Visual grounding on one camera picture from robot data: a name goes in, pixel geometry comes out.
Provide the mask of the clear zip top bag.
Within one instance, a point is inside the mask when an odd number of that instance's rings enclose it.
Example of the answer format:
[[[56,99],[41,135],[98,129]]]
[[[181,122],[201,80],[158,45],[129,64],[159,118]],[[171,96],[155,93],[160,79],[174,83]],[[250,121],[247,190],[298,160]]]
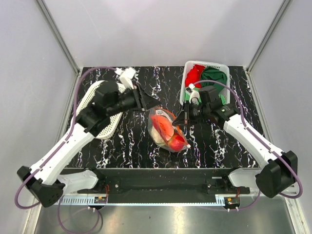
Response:
[[[148,132],[154,143],[172,153],[190,149],[184,133],[179,126],[174,126],[175,115],[159,106],[149,110]]]

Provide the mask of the fake white cauliflower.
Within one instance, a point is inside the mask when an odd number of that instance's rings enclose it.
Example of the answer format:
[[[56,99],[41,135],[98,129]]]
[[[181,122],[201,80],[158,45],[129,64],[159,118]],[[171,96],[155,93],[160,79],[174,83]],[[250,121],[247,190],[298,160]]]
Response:
[[[167,146],[168,142],[166,141],[166,139],[164,138],[164,136],[162,136],[155,127],[151,128],[151,132],[150,135],[153,139],[153,141],[155,142],[156,145],[158,146]]]

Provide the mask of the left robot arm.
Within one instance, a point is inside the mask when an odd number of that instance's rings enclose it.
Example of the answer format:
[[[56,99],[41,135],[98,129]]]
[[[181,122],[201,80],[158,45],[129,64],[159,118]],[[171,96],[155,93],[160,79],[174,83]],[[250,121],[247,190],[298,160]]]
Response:
[[[140,85],[123,78],[120,83],[97,81],[92,84],[74,111],[72,126],[59,142],[31,167],[22,166],[17,175],[23,186],[47,208],[63,195],[105,189],[106,176],[97,169],[63,175],[72,158],[93,139],[110,138],[126,111],[148,111],[160,104]]]

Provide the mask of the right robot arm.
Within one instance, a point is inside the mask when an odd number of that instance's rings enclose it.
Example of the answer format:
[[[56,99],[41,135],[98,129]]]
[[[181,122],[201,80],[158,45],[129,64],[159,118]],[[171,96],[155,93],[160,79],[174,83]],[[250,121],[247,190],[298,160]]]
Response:
[[[266,140],[245,120],[240,108],[231,103],[223,104],[213,86],[196,90],[190,84],[185,90],[190,97],[183,102],[173,125],[195,125],[209,120],[242,144],[259,165],[257,170],[232,169],[221,181],[223,191],[233,193],[238,187],[258,188],[266,197],[273,198],[299,182],[296,154],[284,152]]]

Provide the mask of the fake watermelon slice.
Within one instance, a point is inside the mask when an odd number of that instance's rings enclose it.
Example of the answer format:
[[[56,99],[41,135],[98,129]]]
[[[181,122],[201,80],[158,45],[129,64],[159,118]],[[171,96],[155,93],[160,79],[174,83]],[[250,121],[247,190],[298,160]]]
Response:
[[[171,137],[174,135],[174,128],[171,122],[164,116],[153,115],[151,117],[153,127],[164,136],[166,141],[169,141]]]

